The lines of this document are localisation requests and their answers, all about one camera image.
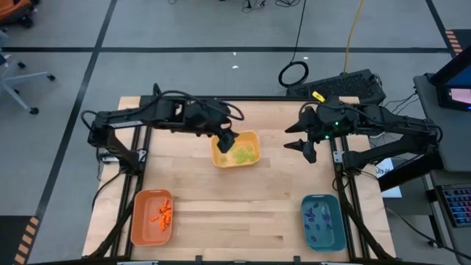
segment wooden table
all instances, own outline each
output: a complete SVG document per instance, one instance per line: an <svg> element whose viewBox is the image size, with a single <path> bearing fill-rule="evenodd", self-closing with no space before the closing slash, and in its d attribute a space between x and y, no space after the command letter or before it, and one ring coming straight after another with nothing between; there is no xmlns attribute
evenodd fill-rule
<svg viewBox="0 0 471 265"><path fill-rule="evenodd" d="M137 107L139 99L123 97L119 109ZM343 100L355 102L356 98ZM174 230L163 246L135 246L132 259L194 261L195 255L202 255L205 261L293 261L293 256L299 255L302 261L348 261L346 249L315 252L305 243L302 198L338 193L331 185L334 171L328 141L316 145L315 164L309 164L300 152L283 147L305 138L304 133L284 133L297 121L302 102L233 104L246 116L245 121L234 121L233 129L256 131L262 158L254 166L219 169L211 160L210 139L153 130L143 189L164 188L172 193ZM133 129L116 132L128 148L132 132ZM351 150L369 148L366 136L352 135L347 139ZM106 165L100 185L117 171L117 164ZM375 173L373 166L367 166L365 171ZM123 182L123 177L118 178L99 195L84 255L93 252L115 224ZM385 251L395 256L378 182L366 175L357 176L356 182L365 225ZM125 225L120 254L124 253L127 230ZM352 230L356 256L361 257L353 223Z"/></svg>

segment yellow tag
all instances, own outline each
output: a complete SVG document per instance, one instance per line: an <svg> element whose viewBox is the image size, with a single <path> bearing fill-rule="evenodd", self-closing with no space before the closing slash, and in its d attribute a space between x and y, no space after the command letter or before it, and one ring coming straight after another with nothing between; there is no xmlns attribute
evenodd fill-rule
<svg viewBox="0 0 471 265"><path fill-rule="evenodd" d="M324 103L324 101L325 101L324 97L321 94L317 93L317 91L314 91L312 93L312 96L315 97L317 100L319 100L322 103Z"/></svg>

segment yellow cable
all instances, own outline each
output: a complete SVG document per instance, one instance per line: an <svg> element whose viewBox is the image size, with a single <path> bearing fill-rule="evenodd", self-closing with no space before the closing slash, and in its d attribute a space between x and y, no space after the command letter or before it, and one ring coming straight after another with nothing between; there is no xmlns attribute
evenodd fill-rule
<svg viewBox="0 0 471 265"><path fill-rule="evenodd" d="M361 8L363 7L363 3L365 1L360 1L360 6L358 7L358 11L356 12L355 20L352 25L352 29L350 30L350 34L348 35L348 43L347 43L347 51L345 52L345 64L344 64L344 74L347 73L347 66L348 66L348 50L350 49L350 40L352 39L353 30L355 29L356 22L358 21L358 17L360 17Z"/></svg>

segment black keyboard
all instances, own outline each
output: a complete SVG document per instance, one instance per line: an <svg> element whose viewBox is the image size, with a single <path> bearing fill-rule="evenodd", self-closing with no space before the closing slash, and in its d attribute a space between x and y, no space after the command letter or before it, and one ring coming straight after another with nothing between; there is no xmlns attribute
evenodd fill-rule
<svg viewBox="0 0 471 265"><path fill-rule="evenodd" d="M443 185L438 189L453 226L471 226L471 183Z"/></svg>
<svg viewBox="0 0 471 265"><path fill-rule="evenodd" d="M362 70L337 77L308 82L293 88L288 88L286 96L314 99L312 93L317 91L323 97L357 96L361 103L377 104L386 96L379 84L370 79L370 70Z"/></svg>

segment yellow bowl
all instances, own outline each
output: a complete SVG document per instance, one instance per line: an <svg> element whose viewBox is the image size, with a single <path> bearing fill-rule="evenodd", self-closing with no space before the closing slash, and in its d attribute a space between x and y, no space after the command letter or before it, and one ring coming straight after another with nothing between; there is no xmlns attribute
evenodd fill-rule
<svg viewBox="0 0 471 265"><path fill-rule="evenodd" d="M214 165L227 169L237 166L250 166L260 160L260 144L257 133L253 131L240 132L235 138L234 145L223 154L217 147L219 138L213 136L211 140L211 153Z"/></svg>

